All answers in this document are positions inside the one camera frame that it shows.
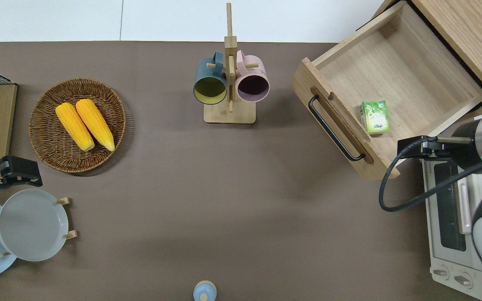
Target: wooden drawer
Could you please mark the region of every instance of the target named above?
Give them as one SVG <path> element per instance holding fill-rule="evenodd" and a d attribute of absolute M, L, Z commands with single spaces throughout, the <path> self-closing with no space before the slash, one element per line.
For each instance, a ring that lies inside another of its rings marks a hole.
<path fill-rule="evenodd" d="M 364 154 L 351 164 L 367 180 L 382 179 L 399 139 L 437 135 L 482 101 L 479 85 L 405 1 L 316 60 L 303 59 L 291 85 L 307 108 L 319 96 L 312 110 L 352 157 Z M 379 100 L 390 132 L 374 138 L 360 124 L 359 106 Z"/>

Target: blue mug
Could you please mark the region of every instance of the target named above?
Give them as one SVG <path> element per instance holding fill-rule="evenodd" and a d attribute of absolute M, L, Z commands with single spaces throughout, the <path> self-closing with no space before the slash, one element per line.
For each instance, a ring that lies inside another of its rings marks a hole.
<path fill-rule="evenodd" d="M 226 98 L 226 74 L 222 69 L 224 54 L 216 51 L 211 58 L 198 63 L 197 76 L 193 86 L 193 94 L 205 105 L 216 105 Z"/>

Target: mug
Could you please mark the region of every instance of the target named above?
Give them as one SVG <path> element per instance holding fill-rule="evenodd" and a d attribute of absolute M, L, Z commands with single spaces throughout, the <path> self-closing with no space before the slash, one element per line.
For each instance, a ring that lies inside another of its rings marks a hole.
<path fill-rule="evenodd" d="M 245 65 L 258 64 L 258 67 L 247 68 Z M 256 102 L 264 99 L 269 94 L 269 80 L 265 72 L 264 63 L 259 57 L 245 55 L 237 51 L 236 91 L 239 98 L 244 101 Z"/>
<path fill-rule="evenodd" d="M 226 98 L 226 74 L 222 70 L 224 54 L 216 51 L 211 58 L 203 59 L 197 67 L 193 94 L 205 105 L 215 105 Z"/>

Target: juice box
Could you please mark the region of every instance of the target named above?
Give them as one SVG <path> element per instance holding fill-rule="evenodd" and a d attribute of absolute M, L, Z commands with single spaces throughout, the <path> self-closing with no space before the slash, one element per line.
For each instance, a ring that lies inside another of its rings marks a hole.
<path fill-rule="evenodd" d="M 370 135 L 390 131 L 386 101 L 366 101 L 360 105 L 360 121 Z"/>

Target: yellow corn cob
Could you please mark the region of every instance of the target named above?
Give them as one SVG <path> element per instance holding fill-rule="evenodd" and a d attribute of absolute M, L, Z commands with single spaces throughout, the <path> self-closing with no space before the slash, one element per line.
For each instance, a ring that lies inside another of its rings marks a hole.
<path fill-rule="evenodd" d="M 80 149 L 87 152 L 94 147 L 92 137 L 71 103 L 58 105 L 55 114 Z"/>
<path fill-rule="evenodd" d="M 111 152 L 114 152 L 115 141 L 113 139 L 113 134 L 111 133 L 111 130 L 109 130 L 107 123 L 92 100 L 81 99 L 75 104 L 75 108 L 96 140 Z"/>

